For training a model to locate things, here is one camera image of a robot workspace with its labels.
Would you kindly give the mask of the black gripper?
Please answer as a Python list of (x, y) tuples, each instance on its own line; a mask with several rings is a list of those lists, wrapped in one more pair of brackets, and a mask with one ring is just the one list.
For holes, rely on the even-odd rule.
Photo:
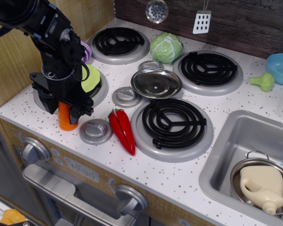
[(51, 80), (42, 73), (31, 73), (32, 86), (38, 91), (39, 99), (45, 110), (54, 114), (58, 109), (58, 102), (71, 105), (69, 109), (69, 123), (77, 125), (81, 116), (93, 113), (93, 100), (82, 89), (82, 69), (62, 80)]

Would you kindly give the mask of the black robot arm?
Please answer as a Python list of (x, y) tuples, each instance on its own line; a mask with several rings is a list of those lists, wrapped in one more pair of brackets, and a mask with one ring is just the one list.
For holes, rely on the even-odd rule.
[(53, 114), (60, 102), (68, 105), (68, 119), (76, 125), (82, 115), (91, 115), (93, 100), (83, 90), (89, 73), (81, 39), (71, 22), (47, 0), (0, 0), (0, 36), (18, 29), (31, 36), (42, 58), (41, 73), (31, 73), (45, 110)]

